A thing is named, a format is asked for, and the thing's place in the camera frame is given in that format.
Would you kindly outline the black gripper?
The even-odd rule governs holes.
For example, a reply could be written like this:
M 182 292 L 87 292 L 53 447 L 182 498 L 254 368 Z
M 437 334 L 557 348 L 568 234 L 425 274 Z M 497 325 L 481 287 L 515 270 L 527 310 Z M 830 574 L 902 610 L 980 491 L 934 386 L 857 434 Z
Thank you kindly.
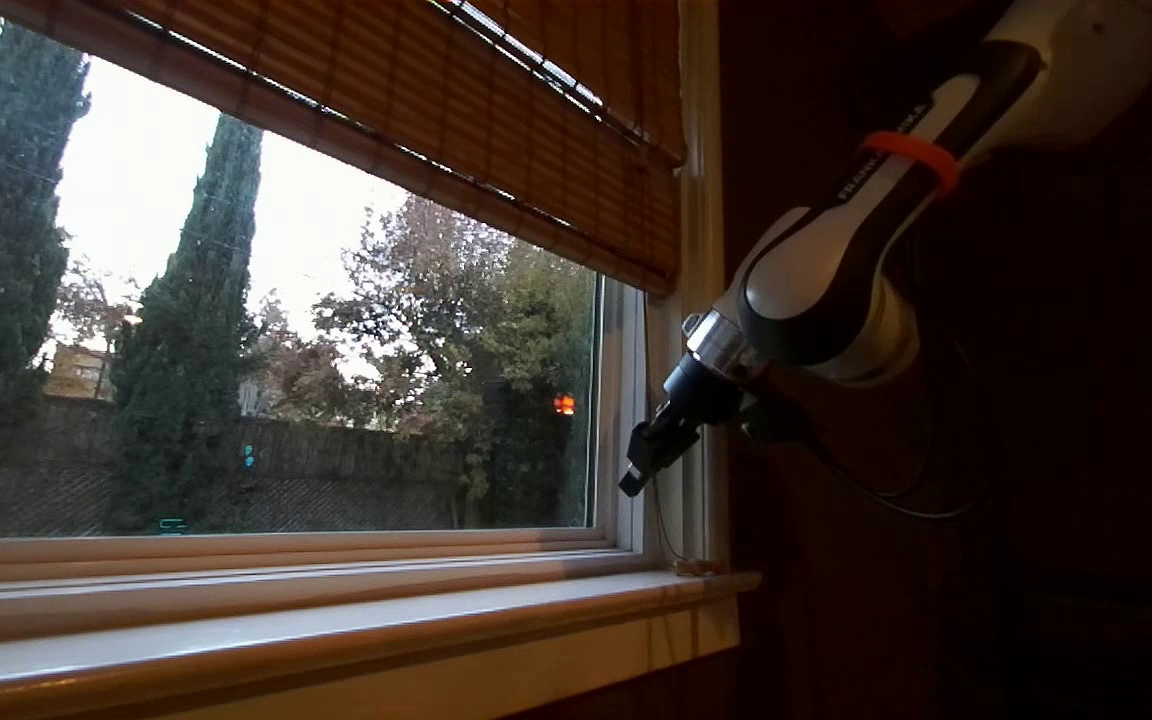
M 737 424 L 750 441 L 791 435 L 791 411 L 770 395 L 768 376 L 728 380 L 682 356 L 664 380 L 655 418 L 629 435 L 620 491 L 638 498 L 659 467 L 699 441 L 705 424 Z

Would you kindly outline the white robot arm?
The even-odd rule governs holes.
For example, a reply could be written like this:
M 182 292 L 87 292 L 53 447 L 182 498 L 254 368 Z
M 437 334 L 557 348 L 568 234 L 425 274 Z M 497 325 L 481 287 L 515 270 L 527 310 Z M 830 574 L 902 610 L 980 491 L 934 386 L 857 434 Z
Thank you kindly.
M 1152 85 L 1152 0 L 1012 0 L 846 178 L 768 225 L 719 299 L 679 325 L 664 404 L 629 441 L 624 498 L 728 424 L 768 368 L 870 388 L 915 351 L 915 313 L 882 276 L 896 241 L 1001 147 L 1067 147 Z

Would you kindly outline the orange band on arm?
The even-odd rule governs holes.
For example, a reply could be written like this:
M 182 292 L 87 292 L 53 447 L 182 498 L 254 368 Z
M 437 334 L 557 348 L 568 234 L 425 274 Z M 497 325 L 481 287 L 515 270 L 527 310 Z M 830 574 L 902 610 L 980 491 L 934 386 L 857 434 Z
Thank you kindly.
M 933 140 L 902 137 L 902 134 L 867 134 L 861 147 L 920 164 L 933 178 L 941 198 L 959 190 L 959 159 Z

